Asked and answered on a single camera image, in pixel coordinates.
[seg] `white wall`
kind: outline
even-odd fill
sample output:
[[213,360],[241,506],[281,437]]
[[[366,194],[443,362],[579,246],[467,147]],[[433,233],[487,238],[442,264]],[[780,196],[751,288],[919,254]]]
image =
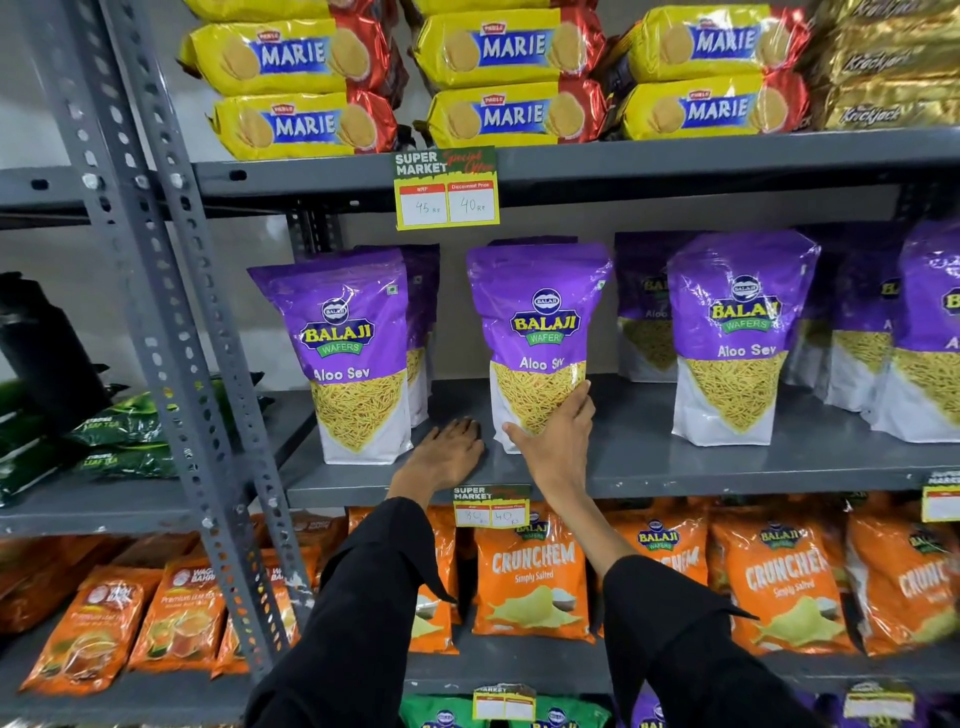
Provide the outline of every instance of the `white wall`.
[[[605,31],[618,34],[654,3],[600,0]],[[183,74],[175,62],[180,38],[197,23],[176,0],[144,2],[151,11],[156,46],[194,161],[229,159],[204,115],[215,94]],[[0,167],[66,164],[67,157],[52,116],[46,108],[23,40],[12,0],[0,0],[0,43],[8,62],[0,71]],[[410,43],[407,29],[396,32],[401,49]],[[423,118],[429,96],[407,59],[411,82],[401,123]],[[440,243],[443,252],[437,370],[440,377],[485,376],[488,351],[473,311],[464,270],[466,251],[494,237],[541,233],[580,235],[581,240],[611,244],[619,230],[699,229],[737,230],[800,223],[889,218],[896,199],[893,187],[757,193],[702,198],[596,203],[573,206],[509,208],[501,212],[499,228],[404,232],[394,229],[392,214],[343,218],[348,245],[397,242]],[[290,262],[290,242],[282,217],[211,221],[220,268],[228,284],[233,312],[252,368],[267,373],[266,388],[305,386],[279,315],[260,296],[246,274],[253,265]],[[39,280],[47,296],[61,306],[95,361],[112,367],[112,380],[143,381],[133,356],[121,313],[113,274],[98,256],[91,227],[0,232],[0,270],[18,270]],[[590,327],[589,367],[595,372],[615,369],[613,348],[615,286],[608,286]],[[0,379],[11,375],[0,357]]]

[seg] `black clothing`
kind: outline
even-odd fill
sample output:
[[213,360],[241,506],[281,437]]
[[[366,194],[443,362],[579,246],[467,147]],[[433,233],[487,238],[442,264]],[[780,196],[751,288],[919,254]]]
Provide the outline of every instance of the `black clothing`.
[[[386,500],[326,565],[303,637],[254,689],[246,725],[393,728],[423,583],[452,601],[426,514],[407,498]],[[733,644],[729,615],[746,615],[727,599],[640,555],[613,565],[604,599],[613,693],[628,726],[644,680],[670,728],[820,725]]]

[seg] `person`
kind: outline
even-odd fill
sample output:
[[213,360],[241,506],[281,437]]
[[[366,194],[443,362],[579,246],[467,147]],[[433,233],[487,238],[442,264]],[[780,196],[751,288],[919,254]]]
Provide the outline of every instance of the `person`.
[[[594,413],[588,389],[588,382],[580,384],[540,435],[515,425],[505,430],[603,579],[604,642],[624,723],[630,724],[645,680],[670,728],[821,725],[778,677],[732,642],[731,615],[749,615],[637,554],[607,524],[586,488]],[[254,689],[247,726],[396,725],[417,590],[425,583],[452,601],[437,572],[424,509],[437,491],[467,477],[483,449],[478,424],[470,420],[434,428],[414,449],[383,503],[328,562],[303,636]]]

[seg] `black bottle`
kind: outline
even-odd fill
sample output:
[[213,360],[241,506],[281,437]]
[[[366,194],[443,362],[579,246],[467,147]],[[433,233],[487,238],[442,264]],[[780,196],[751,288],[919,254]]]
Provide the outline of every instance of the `black bottle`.
[[69,432],[110,400],[76,331],[40,284],[0,274],[0,352],[54,434]]

